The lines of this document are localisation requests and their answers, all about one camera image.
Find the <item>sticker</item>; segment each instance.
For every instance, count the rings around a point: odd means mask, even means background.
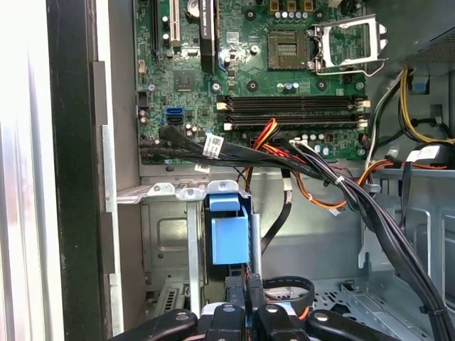
[[[201,165],[200,163],[198,163],[198,164],[196,164],[196,166],[194,166],[194,170],[198,171],[198,172],[201,172],[201,173],[209,174],[210,173],[210,166],[209,165]]]
[[[334,215],[335,217],[341,213],[341,212],[338,211],[336,208],[329,208],[328,211],[329,211],[332,215]]]
[[[417,160],[428,160],[436,158],[439,153],[439,146],[428,146],[420,151],[409,153],[406,162],[415,162]]]
[[[220,155],[221,146],[223,145],[223,141],[223,137],[207,134],[207,139],[205,140],[204,150],[202,154],[204,156],[208,156],[209,158],[218,158]]]

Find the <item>black ram slot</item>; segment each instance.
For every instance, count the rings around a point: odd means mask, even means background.
[[[225,111],[236,114],[269,112],[333,112],[355,111],[364,97],[352,96],[276,96],[223,97]]]
[[[256,131],[262,130],[270,120],[269,116],[226,116],[224,118],[225,130],[232,131]],[[286,115],[276,117],[281,130],[295,130],[305,127],[306,129],[354,129],[358,121],[367,119],[364,114],[348,115],[325,115],[325,116],[302,116]]]

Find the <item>blue tab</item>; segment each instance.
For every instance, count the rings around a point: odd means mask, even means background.
[[[208,208],[211,212],[240,211],[239,195],[237,193],[211,194],[208,198]]]
[[[213,264],[244,264],[250,262],[250,231],[248,216],[212,218]]]

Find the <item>metal panel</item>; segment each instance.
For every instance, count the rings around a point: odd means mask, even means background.
[[[65,337],[46,14],[42,0],[0,3],[2,340]],[[13,32],[18,16],[33,30]]]

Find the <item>chip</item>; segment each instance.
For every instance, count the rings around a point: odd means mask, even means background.
[[[173,88],[175,91],[193,91],[196,83],[195,70],[174,70]]]

